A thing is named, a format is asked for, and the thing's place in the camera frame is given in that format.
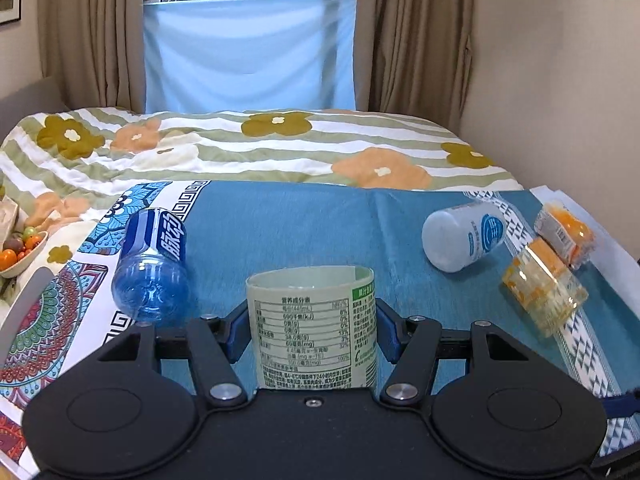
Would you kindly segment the blue window cloth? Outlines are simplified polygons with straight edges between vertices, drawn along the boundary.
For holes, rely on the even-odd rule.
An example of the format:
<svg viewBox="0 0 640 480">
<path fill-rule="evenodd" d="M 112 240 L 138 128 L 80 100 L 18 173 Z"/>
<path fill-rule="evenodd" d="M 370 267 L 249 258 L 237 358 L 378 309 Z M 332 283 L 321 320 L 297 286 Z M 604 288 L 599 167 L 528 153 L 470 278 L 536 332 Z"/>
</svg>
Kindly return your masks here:
<svg viewBox="0 0 640 480">
<path fill-rule="evenodd" d="M 146 4 L 146 111 L 351 110 L 356 2 Z"/>
</svg>

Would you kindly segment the blue patterned tablecloth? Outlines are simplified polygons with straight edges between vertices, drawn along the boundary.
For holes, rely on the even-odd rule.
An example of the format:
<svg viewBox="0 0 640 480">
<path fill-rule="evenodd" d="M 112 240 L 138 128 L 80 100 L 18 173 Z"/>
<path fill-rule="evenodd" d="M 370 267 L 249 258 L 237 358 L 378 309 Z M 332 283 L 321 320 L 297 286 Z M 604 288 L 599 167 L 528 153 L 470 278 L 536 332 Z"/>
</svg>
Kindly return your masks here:
<svg viewBox="0 0 640 480">
<path fill-rule="evenodd" d="M 639 320 L 594 266 L 584 310 L 541 338 L 501 275 L 532 238 L 526 191 L 407 192 L 328 184 L 156 182 L 119 196 L 47 284 L 1 351 L 1 458 L 33 479 L 634 479 L 639 474 Z M 503 242 L 456 273 L 427 260 L 434 211 L 496 205 Z M 111 292 L 129 218 L 164 208 L 186 228 L 191 281 L 178 326 L 137 323 Z M 305 266 L 365 266 L 375 300 L 442 324 L 431 393 L 380 401 L 392 374 L 376 342 L 372 388 L 258 386 L 211 408 L 195 390 L 194 318 L 247 304 L 246 280 Z"/>
</svg>

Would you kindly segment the white snack packet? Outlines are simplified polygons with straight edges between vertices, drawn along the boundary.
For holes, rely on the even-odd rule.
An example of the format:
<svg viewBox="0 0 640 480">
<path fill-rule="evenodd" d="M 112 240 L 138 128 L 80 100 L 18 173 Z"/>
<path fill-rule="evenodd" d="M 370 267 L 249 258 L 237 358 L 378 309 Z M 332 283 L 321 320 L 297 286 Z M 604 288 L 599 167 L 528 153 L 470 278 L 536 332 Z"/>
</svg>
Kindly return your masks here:
<svg viewBox="0 0 640 480">
<path fill-rule="evenodd" d="M 11 200 L 9 196 L 4 196 L 0 202 L 0 242 L 3 243 L 12 233 L 17 220 L 18 212 L 17 203 Z"/>
</svg>

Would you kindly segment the clear cup orange label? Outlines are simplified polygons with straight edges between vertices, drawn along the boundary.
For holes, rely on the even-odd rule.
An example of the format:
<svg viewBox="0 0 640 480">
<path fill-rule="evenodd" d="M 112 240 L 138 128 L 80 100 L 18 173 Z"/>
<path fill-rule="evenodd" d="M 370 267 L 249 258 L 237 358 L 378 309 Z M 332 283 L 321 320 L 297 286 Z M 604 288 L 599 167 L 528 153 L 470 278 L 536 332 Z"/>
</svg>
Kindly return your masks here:
<svg viewBox="0 0 640 480">
<path fill-rule="evenodd" d="M 512 259 L 502 284 L 545 337 L 560 330 L 589 297 L 587 289 L 540 237 Z"/>
</svg>

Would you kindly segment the left beige curtain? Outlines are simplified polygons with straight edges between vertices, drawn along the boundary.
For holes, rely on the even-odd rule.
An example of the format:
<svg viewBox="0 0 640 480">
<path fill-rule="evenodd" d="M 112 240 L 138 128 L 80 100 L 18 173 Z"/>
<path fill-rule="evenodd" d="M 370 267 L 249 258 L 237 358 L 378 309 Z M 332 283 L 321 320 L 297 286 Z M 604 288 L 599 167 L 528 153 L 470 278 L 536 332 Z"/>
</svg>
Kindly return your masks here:
<svg viewBox="0 0 640 480">
<path fill-rule="evenodd" d="M 144 110 L 143 0 L 38 0 L 42 74 L 72 110 Z"/>
</svg>

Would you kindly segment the grey headboard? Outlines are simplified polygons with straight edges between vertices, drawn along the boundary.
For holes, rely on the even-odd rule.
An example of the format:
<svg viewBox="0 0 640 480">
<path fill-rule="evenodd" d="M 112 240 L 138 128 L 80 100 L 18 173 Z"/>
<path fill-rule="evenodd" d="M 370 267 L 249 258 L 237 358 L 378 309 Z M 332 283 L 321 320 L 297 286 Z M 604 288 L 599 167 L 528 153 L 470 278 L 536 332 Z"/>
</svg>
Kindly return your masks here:
<svg viewBox="0 0 640 480">
<path fill-rule="evenodd" d="M 52 77 L 38 80 L 0 101 L 0 140 L 3 141 L 11 130 L 29 115 L 62 113 L 69 110 Z"/>
</svg>

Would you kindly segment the beige curtain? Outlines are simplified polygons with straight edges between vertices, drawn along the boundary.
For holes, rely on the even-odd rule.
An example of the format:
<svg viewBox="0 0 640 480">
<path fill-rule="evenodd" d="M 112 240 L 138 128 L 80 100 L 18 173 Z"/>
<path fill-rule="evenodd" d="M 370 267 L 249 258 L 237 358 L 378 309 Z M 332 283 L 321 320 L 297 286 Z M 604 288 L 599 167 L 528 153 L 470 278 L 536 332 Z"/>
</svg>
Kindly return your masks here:
<svg viewBox="0 0 640 480">
<path fill-rule="evenodd" d="M 473 64 L 475 0 L 357 0 L 356 109 L 459 129 Z"/>
<path fill-rule="evenodd" d="M 143 0 L 38 0 L 42 74 L 72 110 L 144 110 Z"/>
</svg>

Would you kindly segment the small orange label cup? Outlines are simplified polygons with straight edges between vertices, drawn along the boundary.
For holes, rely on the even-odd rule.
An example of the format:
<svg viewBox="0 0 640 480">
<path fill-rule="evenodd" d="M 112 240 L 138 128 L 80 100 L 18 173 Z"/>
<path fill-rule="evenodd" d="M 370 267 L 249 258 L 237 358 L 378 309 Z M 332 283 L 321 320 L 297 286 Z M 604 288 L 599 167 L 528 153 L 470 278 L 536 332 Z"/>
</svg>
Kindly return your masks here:
<svg viewBox="0 0 640 480">
<path fill-rule="evenodd" d="M 592 229 L 560 202 L 542 206 L 535 219 L 534 230 L 573 270 L 586 263 L 596 247 Z"/>
</svg>

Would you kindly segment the green label clear cup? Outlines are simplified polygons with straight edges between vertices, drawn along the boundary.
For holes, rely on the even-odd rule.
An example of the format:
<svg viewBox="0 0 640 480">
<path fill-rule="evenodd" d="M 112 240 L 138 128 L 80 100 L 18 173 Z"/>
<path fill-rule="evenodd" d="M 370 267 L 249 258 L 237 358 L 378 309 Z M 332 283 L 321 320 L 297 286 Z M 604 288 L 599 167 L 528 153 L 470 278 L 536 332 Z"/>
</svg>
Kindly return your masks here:
<svg viewBox="0 0 640 480">
<path fill-rule="evenodd" d="M 374 272 L 305 266 L 246 280 L 262 389 L 334 390 L 376 384 Z"/>
</svg>

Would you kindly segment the white plastic cup blue logo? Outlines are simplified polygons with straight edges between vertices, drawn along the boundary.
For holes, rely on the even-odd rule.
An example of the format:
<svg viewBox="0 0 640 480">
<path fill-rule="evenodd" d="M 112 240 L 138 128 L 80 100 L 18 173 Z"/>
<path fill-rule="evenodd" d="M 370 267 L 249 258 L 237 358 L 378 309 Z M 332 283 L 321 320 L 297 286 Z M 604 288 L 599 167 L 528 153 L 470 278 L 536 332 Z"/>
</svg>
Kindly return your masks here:
<svg viewBox="0 0 640 480">
<path fill-rule="evenodd" d="M 432 266 L 456 273 L 487 256 L 505 236 L 500 209 L 476 202 L 432 212 L 423 223 L 422 245 Z"/>
</svg>

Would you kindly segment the floral striped quilt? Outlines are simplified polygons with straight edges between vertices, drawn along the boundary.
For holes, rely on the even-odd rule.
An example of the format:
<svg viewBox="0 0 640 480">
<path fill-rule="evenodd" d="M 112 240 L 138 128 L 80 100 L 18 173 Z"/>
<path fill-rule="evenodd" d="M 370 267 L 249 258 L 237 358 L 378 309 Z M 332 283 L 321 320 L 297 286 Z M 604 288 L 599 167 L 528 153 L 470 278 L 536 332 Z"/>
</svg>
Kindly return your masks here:
<svg viewBox="0 0 640 480">
<path fill-rule="evenodd" d="M 62 269 L 119 196 L 152 181 L 278 181 L 427 191 L 516 191 L 518 180 L 448 129 L 406 115 L 270 110 L 32 113 L 1 143 L 1 201 L 43 231 L 34 267 Z"/>
</svg>

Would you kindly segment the bowl of fruit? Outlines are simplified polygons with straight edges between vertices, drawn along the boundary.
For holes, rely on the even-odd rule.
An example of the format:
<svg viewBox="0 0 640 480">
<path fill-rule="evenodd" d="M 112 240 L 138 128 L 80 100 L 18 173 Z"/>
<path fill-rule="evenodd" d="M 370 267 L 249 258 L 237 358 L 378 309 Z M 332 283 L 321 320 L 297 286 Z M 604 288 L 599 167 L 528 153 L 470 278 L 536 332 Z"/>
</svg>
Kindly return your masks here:
<svg viewBox="0 0 640 480">
<path fill-rule="evenodd" d="M 33 226 L 13 233 L 1 251 L 2 278 L 16 278 L 22 274 L 42 252 L 48 237 L 46 231 L 38 231 Z"/>
</svg>

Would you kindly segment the right beige curtain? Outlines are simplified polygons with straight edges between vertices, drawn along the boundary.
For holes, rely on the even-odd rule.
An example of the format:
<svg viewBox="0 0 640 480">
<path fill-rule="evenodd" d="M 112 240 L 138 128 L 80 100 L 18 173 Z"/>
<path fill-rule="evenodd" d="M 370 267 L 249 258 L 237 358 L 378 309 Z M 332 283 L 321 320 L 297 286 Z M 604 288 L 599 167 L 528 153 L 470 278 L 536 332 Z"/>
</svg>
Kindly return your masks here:
<svg viewBox="0 0 640 480">
<path fill-rule="evenodd" d="M 356 109 L 459 129 L 473 64 L 475 0 L 357 0 Z"/>
</svg>

